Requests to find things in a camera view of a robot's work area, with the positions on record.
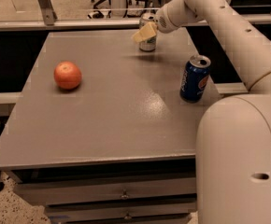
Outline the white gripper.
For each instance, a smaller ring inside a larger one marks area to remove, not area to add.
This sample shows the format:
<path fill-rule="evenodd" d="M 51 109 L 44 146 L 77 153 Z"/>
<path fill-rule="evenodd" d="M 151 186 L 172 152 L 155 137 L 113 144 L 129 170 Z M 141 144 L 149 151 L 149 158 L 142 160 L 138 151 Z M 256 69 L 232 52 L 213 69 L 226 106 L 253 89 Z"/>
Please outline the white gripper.
<path fill-rule="evenodd" d="M 168 34 L 181 26 L 202 20 L 201 16 L 198 16 L 188 8 L 184 0 L 171 0 L 156 12 L 156 23 L 152 21 L 146 23 L 132 36 L 132 39 L 136 43 L 140 43 L 155 37 L 157 28 L 160 32 Z"/>

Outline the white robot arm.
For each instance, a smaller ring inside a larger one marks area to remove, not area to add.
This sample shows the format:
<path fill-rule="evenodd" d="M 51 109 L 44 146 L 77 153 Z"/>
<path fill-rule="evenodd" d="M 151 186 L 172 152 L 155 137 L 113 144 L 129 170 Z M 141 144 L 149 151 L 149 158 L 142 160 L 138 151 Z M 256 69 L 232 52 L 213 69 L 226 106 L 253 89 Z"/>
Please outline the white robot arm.
<path fill-rule="evenodd" d="M 199 224 L 271 224 L 271 41 L 229 3 L 172 0 L 154 28 L 207 21 L 247 89 L 213 104 L 199 123 Z"/>

